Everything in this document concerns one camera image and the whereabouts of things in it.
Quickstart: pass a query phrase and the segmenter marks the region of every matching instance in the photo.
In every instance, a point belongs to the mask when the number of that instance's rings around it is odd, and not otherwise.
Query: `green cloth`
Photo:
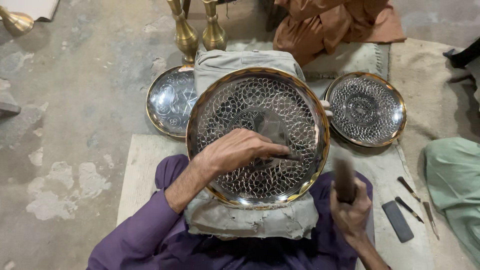
[[[480,144],[463,138],[435,140],[425,147],[425,158],[434,205],[480,262]]]

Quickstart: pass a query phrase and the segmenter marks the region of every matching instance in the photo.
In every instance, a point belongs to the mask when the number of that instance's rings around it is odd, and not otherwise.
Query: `concrete floor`
[[[394,1],[407,35],[465,47],[479,35],[479,1],[449,3]],[[230,40],[272,40],[257,5],[229,4],[230,19],[218,8]],[[203,5],[190,11],[202,33]],[[64,0],[26,36],[0,27],[0,94],[23,108],[0,120],[0,265],[85,269],[115,227],[131,135],[157,134],[144,102],[153,78],[181,64],[174,32],[157,0]]]

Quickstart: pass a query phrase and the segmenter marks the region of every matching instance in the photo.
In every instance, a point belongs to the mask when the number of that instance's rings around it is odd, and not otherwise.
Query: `purple kurta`
[[[96,245],[88,259],[88,270],[355,269],[357,253],[334,226],[330,213],[331,173],[320,175],[310,188],[319,214],[311,240],[248,237],[222,241],[188,233],[185,219],[165,199],[163,189],[187,165],[184,155],[160,162],[155,184],[162,190]],[[371,200],[372,184],[359,173],[357,177],[367,184]]]

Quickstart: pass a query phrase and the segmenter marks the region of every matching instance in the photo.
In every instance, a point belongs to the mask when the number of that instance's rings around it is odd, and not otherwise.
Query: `silver plate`
[[[407,110],[401,95],[382,78],[362,72],[345,74],[325,92],[333,129],[365,147],[390,144],[403,131]]]
[[[185,137],[188,118],[196,101],[193,65],[173,67],[163,72],[150,86],[147,114],[160,131]]]
[[[256,205],[301,196],[323,168],[328,122],[314,93],[280,70],[252,67],[212,84],[195,104],[187,128],[189,158],[234,128],[246,128],[289,146],[302,161],[255,159],[217,177],[207,188],[225,202]]]

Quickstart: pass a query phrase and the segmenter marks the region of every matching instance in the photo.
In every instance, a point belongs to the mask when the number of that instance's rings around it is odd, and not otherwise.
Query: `brown cloth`
[[[388,0],[275,0],[288,9],[278,26],[273,46],[287,51],[303,66],[323,49],[335,51],[340,41],[399,42],[400,18]]]

